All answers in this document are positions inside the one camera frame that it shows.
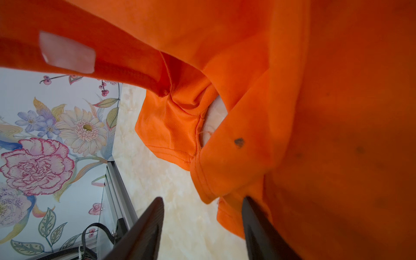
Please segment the orange t-shirt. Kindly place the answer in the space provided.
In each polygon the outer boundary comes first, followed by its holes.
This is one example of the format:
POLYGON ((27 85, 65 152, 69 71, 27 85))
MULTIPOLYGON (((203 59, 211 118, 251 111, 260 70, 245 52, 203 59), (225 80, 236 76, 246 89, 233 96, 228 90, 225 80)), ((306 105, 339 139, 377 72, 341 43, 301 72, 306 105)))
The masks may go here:
POLYGON ((416 257, 415 1, 2 1, 1 66, 146 89, 135 130, 244 237, 416 257))

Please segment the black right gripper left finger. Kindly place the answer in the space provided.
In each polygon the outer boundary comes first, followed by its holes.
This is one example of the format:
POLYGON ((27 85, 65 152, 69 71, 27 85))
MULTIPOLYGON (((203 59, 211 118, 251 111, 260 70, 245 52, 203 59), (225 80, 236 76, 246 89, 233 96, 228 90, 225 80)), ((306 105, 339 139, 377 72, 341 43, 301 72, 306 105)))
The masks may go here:
POLYGON ((164 202, 161 197, 157 197, 105 259, 156 260, 163 222, 164 202))

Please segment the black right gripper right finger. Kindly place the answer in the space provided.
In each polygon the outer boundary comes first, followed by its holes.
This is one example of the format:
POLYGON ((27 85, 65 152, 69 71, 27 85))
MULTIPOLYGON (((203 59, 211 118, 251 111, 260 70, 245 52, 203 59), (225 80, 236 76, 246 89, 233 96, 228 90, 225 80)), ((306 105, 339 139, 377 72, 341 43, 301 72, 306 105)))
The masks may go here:
POLYGON ((249 259, 300 259, 300 256, 284 241, 261 207, 251 197, 245 197, 243 200, 242 220, 249 259))

